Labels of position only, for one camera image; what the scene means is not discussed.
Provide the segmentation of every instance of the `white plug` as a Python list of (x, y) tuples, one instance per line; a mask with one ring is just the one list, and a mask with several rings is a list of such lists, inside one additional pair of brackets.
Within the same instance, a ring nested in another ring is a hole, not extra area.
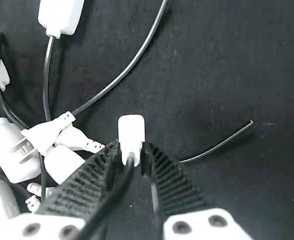
[(30, 198), (28, 198), (25, 203), (29, 212), (31, 213), (34, 213), (40, 207), (40, 201), (35, 195), (32, 195)]
[(84, 0), (40, 0), (38, 22), (48, 36), (73, 35), (78, 26)]
[(145, 119), (141, 115), (124, 115), (118, 120), (118, 135), (122, 163), (126, 165), (130, 153), (134, 153), (134, 166), (140, 164), (142, 144), (145, 142)]
[[(41, 197), (41, 185), (31, 182), (27, 186), (27, 191), (37, 197)], [(55, 187), (46, 187), (46, 198), (49, 197), (55, 191)]]
[(73, 151), (84, 150), (96, 154), (102, 150), (105, 145), (89, 139), (80, 129), (72, 124), (61, 131), (56, 139), (55, 146), (64, 145)]
[(11, 152), (12, 146), (24, 139), (20, 131), (16, 124), (0, 117), (0, 167), (13, 184), (33, 179), (40, 174), (39, 156), (32, 151), (31, 144), (27, 143)]
[(46, 156), (60, 132), (75, 120), (76, 118), (68, 111), (52, 121), (40, 123), (31, 129), (24, 129), (21, 134), (25, 138), (17, 142), (11, 152), (14, 153), (26, 144), (32, 144), (34, 147), (32, 152), (38, 151), (41, 155)]

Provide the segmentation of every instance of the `white power adapter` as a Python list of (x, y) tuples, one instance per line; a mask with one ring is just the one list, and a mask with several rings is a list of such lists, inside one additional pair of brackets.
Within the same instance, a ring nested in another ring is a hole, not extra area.
[(0, 167), (13, 184), (33, 179), (40, 174), (39, 156), (32, 151), (32, 145), (26, 144), (15, 152), (10, 151), (12, 146), (24, 139), (20, 131), (16, 124), (0, 117)]
[(40, 0), (38, 22), (48, 36), (60, 39), (73, 35), (78, 26), (84, 0)]

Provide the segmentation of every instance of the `white connector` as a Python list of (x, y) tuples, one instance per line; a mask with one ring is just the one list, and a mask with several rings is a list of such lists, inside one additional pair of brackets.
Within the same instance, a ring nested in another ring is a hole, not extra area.
[(48, 36), (73, 35), (78, 26), (84, 0), (40, 0), (38, 22)]
[(34, 213), (40, 207), (40, 201), (35, 195), (32, 195), (30, 198), (28, 198), (25, 203), (29, 212), (31, 213)]
[(89, 139), (80, 129), (72, 124), (61, 131), (56, 139), (55, 146), (64, 145), (73, 151), (84, 150), (96, 154), (102, 150), (105, 145)]
[[(37, 197), (41, 197), (41, 186), (35, 182), (31, 182), (27, 186), (27, 191)], [(55, 191), (55, 187), (46, 187), (46, 198)]]
[(126, 165), (130, 153), (134, 153), (135, 167), (140, 164), (142, 144), (145, 142), (145, 119), (141, 115), (124, 115), (118, 120), (118, 135), (122, 163)]
[(62, 184), (84, 162), (81, 156), (64, 145), (58, 145), (50, 150), (44, 159), (47, 173), (58, 184)]
[(34, 147), (32, 152), (38, 151), (41, 155), (46, 156), (60, 132), (75, 120), (76, 118), (68, 111), (52, 121), (43, 122), (31, 129), (24, 129), (21, 131), (24, 138), (13, 146), (11, 152), (19, 150), (26, 144), (31, 144)]
[(8, 119), (0, 117), (0, 167), (8, 180), (20, 183), (33, 179), (40, 174), (39, 156), (27, 143), (15, 152), (11, 148), (24, 139), (21, 129)]

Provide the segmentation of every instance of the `power plug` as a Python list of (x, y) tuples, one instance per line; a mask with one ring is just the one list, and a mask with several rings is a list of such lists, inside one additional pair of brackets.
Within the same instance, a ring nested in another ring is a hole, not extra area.
[(11, 151), (14, 153), (26, 144), (31, 144), (34, 147), (32, 152), (38, 151), (41, 155), (46, 156), (60, 132), (75, 120), (76, 118), (68, 111), (52, 121), (40, 123), (31, 129), (24, 129), (21, 134), (25, 138), (17, 142)]
[(48, 36), (73, 35), (78, 26), (84, 0), (40, 0), (38, 22)]
[(15, 152), (11, 151), (13, 145), (24, 139), (20, 131), (16, 124), (0, 117), (0, 167), (13, 184), (40, 174), (39, 156), (32, 151), (32, 145), (25, 144)]

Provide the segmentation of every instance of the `black fabric surface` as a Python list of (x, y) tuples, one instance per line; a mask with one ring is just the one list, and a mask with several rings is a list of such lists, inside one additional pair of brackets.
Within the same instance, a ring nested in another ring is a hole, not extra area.
[[(111, 82), (144, 41), (160, 0), (85, 0), (74, 36), (53, 50), (52, 115), (74, 110)], [(44, 121), (47, 45), (39, 0), (0, 0), (5, 96), (29, 124)], [(254, 127), (190, 177), (257, 240), (294, 239), (294, 1), (172, 0), (133, 72), (75, 122), (89, 137), (117, 138), (117, 120), (142, 114), (147, 139), (173, 158), (196, 155), (248, 120)], [(135, 182), (108, 239), (153, 239), (149, 181)]]

